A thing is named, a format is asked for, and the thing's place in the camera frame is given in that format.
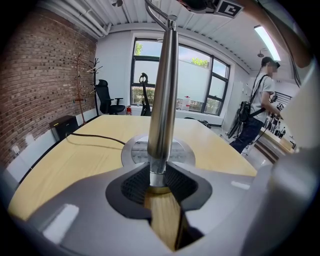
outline wooden table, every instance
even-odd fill
[[[103,115],[81,127],[79,134],[102,135],[127,142],[149,132],[150,117]],[[195,166],[230,174],[255,176],[256,170],[237,151],[200,122],[176,118],[174,137],[186,142]],[[15,192],[8,211],[26,220],[39,206],[72,183],[122,167],[123,145],[108,139],[70,135],[33,168]],[[171,193],[147,194],[152,228],[173,249],[179,222],[179,205]]]
[[[261,128],[260,134],[262,134],[265,131],[265,128]],[[286,154],[292,154],[295,151],[292,148],[288,148],[282,143],[282,139],[274,135],[271,131],[266,130],[264,134],[262,135],[267,140],[269,140],[271,143],[275,144],[277,147],[279,147],[283,152]]]

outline fluorescent light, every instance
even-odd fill
[[[266,47],[268,48],[269,52],[272,55],[273,60],[276,62],[281,61],[280,56],[277,52],[277,49],[274,43],[272,42],[270,36],[268,35],[267,31],[265,30],[265,28],[263,26],[256,26],[254,27],[254,30],[259,34],[261,39],[264,41]]]

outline floor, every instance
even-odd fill
[[[221,127],[211,127],[211,130],[217,135],[222,137],[228,144],[231,143],[234,138],[228,138],[226,131],[223,131]],[[272,165],[272,163],[254,146],[251,147],[249,153],[246,154],[247,150],[244,149],[241,154],[256,170],[259,170],[262,166]]]

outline black office chair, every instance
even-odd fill
[[[125,110],[125,105],[119,105],[120,100],[123,100],[123,98],[115,98],[116,105],[111,105],[111,101],[114,99],[110,98],[108,82],[106,80],[99,79],[99,83],[95,86],[95,91],[100,99],[100,111],[103,114],[118,115],[119,112]]]

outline black box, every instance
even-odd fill
[[[66,133],[74,133],[79,129],[77,118],[73,115],[65,115],[49,123],[53,136],[57,142],[66,138]]]

